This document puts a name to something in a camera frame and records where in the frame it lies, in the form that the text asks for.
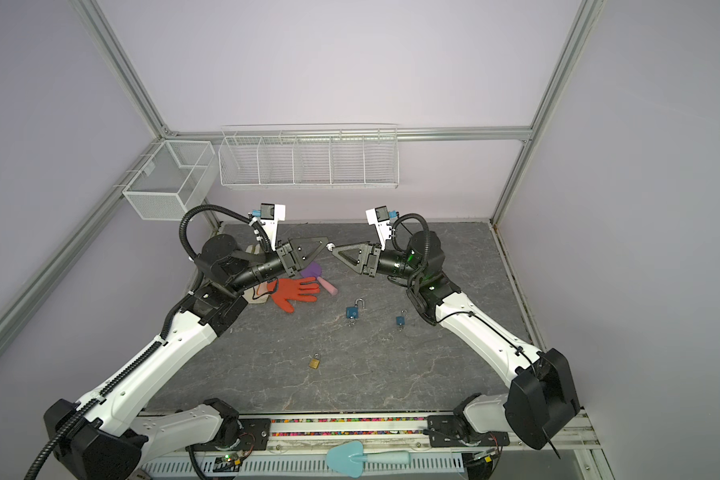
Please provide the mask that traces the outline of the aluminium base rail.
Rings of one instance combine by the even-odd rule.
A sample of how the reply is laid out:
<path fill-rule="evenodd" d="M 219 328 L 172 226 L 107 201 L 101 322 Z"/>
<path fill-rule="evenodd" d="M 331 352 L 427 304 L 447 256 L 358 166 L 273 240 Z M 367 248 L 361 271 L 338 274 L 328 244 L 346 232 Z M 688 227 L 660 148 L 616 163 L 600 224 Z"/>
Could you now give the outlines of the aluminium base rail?
<path fill-rule="evenodd" d="M 96 407 L 86 420 L 115 438 L 137 435 L 146 441 L 147 461 L 188 445 L 206 450 L 251 450 L 269 455 L 321 455 L 351 441 L 370 453 L 403 450 L 477 451 L 583 449 L 597 446 L 584 414 L 543 414 L 538 418 L 505 413 L 501 404 L 481 403 L 459 413 L 353 412 L 241 415 L 223 405 L 200 404 L 173 414 L 111 413 Z"/>

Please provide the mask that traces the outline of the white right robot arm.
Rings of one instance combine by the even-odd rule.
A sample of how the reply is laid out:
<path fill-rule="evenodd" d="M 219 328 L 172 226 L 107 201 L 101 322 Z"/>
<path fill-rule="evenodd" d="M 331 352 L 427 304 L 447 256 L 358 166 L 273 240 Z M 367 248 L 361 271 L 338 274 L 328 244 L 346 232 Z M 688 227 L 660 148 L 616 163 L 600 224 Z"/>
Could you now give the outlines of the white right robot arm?
<path fill-rule="evenodd" d="M 471 396 L 456 415 L 474 433 L 506 427 L 534 450 L 550 445 L 581 410 L 568 359 L 522 340 L 479 309 L 444 272 L 442 243 L 421 215 L 369 223 L 378 242 L 329 244 L 331 254 L 360 275 L 398 280 L 423 320 L 459 337 L 508 389 Z"/>

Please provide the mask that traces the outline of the white mesh box basket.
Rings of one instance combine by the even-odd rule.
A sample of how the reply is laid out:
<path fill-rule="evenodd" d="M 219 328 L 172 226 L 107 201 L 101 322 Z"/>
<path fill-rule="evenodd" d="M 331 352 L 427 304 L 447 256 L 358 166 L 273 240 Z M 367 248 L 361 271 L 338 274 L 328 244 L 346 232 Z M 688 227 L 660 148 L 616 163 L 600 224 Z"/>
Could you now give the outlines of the white mesh box basket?
<path fill-rule="evenodd" d="M 124 196 L 147 221 L 179 221 L 206 199 L 219 175 L 209 141 L 165 140 L 124 188 Z"/>

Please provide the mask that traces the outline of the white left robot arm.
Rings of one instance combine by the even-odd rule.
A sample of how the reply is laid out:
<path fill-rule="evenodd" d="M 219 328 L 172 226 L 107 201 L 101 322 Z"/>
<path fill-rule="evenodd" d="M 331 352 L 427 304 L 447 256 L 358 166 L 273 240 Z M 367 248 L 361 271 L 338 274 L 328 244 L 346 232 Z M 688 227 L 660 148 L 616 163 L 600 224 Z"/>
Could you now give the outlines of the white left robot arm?
<path fill-rule="evenodd" d="M 226 234 L 195 251 L 187 230 L 206 211 L 251 227 L 261 253 L 239 249 Z M 60 399 L 46 411 L 49 439 L 26 478 L 37 478 L 55 457 L 77 479 L 126 479 L 143 463 L 177 449 L 239 443 L 244 434 L 239 413 L 217 398 L 167 416 L 139 415 L 189 360 L 230 329 L 250 304 L 246 291 L 270 282 L 283 291 L 317 257 L 316 251 L 303 252 L 300 239 L 276 244 L 277 225 L 284 218 L 281 204 L 263 204 L 248 215 L 213 204 L 185 213 L 179 239 L 199 274 L 194 288 L 169 310 L 159 334 L 116 373 L 78 400 Z"/>

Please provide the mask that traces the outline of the brass padlock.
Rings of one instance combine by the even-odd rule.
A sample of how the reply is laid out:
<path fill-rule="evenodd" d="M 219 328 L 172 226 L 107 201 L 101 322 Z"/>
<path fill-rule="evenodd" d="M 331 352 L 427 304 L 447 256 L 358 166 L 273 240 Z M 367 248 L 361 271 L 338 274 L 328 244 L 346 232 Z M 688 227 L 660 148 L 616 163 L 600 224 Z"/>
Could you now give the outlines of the brass padlock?
<path fill-rule="evenodd" d="M 318 353 L 314 354 L 309 362 L 309 367 L 311 369 L 318 369 L 320 365 L 321 357 Z"/>

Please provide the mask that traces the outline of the teal garden trowel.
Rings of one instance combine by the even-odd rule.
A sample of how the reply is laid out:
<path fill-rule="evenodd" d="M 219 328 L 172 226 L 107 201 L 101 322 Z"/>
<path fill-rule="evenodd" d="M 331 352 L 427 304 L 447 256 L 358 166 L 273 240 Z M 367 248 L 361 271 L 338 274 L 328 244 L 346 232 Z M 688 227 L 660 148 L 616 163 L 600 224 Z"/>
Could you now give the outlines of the teal garden trowel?
<path fill-rule="evenodd" d="M 356 479 L 362 476 L 366 464 L 409 465 L 411 454 L 404 450 L 366 453 L 360 441 L 351 441 L 331 448 L 325 462 L 331 470 Z"/>

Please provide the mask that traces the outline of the red rubber glove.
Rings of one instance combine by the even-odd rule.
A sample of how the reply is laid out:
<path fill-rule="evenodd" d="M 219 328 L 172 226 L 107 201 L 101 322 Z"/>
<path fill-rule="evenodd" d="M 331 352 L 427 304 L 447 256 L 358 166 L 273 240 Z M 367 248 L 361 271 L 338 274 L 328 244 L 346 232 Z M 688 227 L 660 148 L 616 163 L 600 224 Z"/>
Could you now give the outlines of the red rubber glove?
<path fill-rule="evenodd" d="M 301 279 L 282 278 L 268 282 L 270 298 L 286 313 L 295 311 L 294 302 L 316 302 L 320 285 L 314 277 Z"/>

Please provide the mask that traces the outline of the cream and green work glove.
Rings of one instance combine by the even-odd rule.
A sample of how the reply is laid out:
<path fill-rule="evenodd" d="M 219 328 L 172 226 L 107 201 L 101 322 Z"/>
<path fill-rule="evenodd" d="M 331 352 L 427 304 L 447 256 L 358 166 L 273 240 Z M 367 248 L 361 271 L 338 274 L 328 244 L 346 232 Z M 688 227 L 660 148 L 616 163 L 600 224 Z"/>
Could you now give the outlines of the cream and green work glove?
<path fill-rule="evenodd" d="M 263 249 L 259 244 L 250 244 L 246 247 L 245 252 L 252 254 L 261 254 L 263 252 Z M 268 283 L 263 282 L 256 285 L 255 287 L 245 290 L 243 297 L 250 304 L 266 303 L 270 298 Z"/>

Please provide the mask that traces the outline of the blue padlock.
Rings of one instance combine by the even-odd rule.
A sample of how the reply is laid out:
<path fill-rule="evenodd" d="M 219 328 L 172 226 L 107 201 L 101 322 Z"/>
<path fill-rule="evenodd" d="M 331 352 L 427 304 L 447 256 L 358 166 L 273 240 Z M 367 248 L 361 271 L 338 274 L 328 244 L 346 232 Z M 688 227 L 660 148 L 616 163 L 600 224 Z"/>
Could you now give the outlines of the blue padlock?
<path fill-rule="evenodd" d="M 345 311 L 345 317 L 347 320 L 355 321 L 360 316 L 360 311 L 365 307 L 365 300 L 363 298 L 357 299 L 353 305 L 348 306 Z"/>
<path fill-rule="evenodd" d="M 399 330 L 402 330 L 406 325 L 406 311 L 402 310 L 399 315 L 395 317 L 396 326 Z"/>

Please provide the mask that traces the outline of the purple garden trowel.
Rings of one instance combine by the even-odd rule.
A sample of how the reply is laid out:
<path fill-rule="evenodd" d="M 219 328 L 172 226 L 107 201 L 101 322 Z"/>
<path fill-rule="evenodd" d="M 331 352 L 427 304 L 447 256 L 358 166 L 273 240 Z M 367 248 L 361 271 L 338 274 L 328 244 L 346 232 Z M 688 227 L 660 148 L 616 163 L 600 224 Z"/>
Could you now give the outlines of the purple garden trowel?
<path fill-rule="evenodd" d="M 323 277 L 322 267 L 317 262 L 311 262 L 306 268 L 300 271 L 300 274 L 303 278 L 314 277 L 321 287 L 331 296 L 338 294 L 338 289 Z"/>

